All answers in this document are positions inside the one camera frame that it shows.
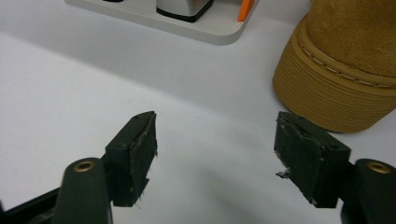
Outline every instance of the black base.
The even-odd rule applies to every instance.
[[[157,7],[157,12],[165,17],[170,17],[170,18],[177,19],[180,21],[196,22],[210,8],[210,6],[212,6],[213,1],[214,0],[210,0],[209,2],[207,2],[206,5],[204,7],[202,7],[202,9],[194,16],[181,16],[181,15],[177,15],[177,14],[174,14],[171,12],[164,11],[158,7]]]

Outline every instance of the table surface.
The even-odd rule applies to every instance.
[[[157,114],[159,156],[117,224],[341,223],[289,181],[273,152],[271,79],[308,0],[261,0],[238,41],[213,46],[67,5],[0,3],[0,199],[9,209],[101,157],[133,116]],[[334,134],[351,161],[395,164],[396,114]]]

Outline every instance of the brass screw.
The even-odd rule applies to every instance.
[[[392,172],[387,165],[379,163],[379,162],[376,162],[376,161],[367,162],[367,166],[370,169],[372,169],[372,170],[374,170],[374,171],[376,171],[376,172],[378,172],[380,174],[384,174],[384,175],[389,174],[390,172]]]
[[[76,172],[86,172],[89,171],[95,166],[95,163],[93,161],[82,161],[79,164],[75,166],[75,171]]]

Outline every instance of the brown suede upper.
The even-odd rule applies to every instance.
[[[396,0],[313,0],[307,34],[325,54],[362,72],[396,77]]]

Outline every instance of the black object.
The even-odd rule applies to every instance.
[[[182,15],[177,15],[175,13],[171,13],[165,10],[162,10],[160,8],[157,7],[157,13],[165,16],[165,17],[169,17],[169,18],[173,18],[176,20],[180,20],[180,21],[187,21],[187,22],[196,22],[198,21],[198,19],[204,15],[204,13],[212,6],[214,0],[210,0],[208,1],[202,8],[201,10],[199,10],[199,12],[193,16],[182,16]]]
[[[375,160],[349,159],[350,148],[310,121],[279,112],[275,152],[289,178],[315,207],[344,201],[344,224],[396,223],[396,170]]]
[[[131,118],[102,159],[70,164],[59,189],[6,212],[0,206],[0,223],[112,223],[110,202],[133,206],[149,182],[157,155],[155,118],[154,112]]]

